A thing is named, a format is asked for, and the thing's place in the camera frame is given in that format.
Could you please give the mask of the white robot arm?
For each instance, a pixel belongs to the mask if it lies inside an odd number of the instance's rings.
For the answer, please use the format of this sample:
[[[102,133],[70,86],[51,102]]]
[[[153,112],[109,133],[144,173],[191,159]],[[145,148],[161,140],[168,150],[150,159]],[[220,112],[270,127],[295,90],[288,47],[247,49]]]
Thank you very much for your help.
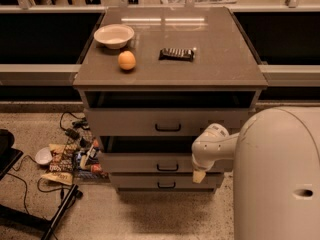
[[[193,180],[233,162],[234,240],[320,240],[320,108],[275,107],[192,144]]]

